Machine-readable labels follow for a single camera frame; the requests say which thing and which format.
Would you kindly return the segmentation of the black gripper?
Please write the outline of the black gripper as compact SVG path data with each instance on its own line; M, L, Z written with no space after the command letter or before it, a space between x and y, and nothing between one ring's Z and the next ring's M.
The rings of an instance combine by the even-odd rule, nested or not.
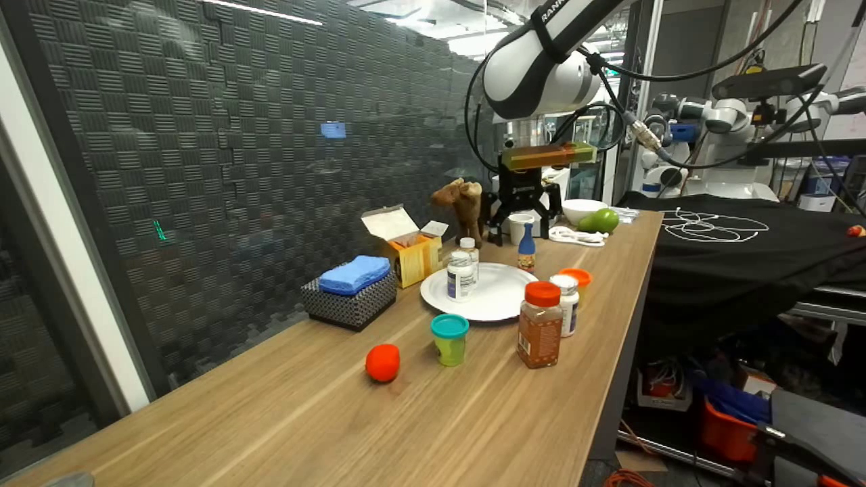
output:
M540 170L511 174L501 169L497 190L492 193L492 207L490 207L492 243L504 246L507 218L521 208L534 208L549 223L546 241L553 241L553 231L559 224L559 218L563 218L559 186L544 185Z

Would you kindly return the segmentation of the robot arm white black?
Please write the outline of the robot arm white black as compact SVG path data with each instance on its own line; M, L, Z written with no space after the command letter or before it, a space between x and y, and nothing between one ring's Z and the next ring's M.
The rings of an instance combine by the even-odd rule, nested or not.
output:
M577 115L601 86L604 59L580 43L623 0L546 0L526 25L508 34L477 65L471 85L482 85L484 104L507 123L531 124L546 115ZM540 169L572 166L580 154L569 140L511 140L492 166L501 186L490 197L488 227L504 241L507 218L536 211L540 234L563 215L559 196L540 185Z

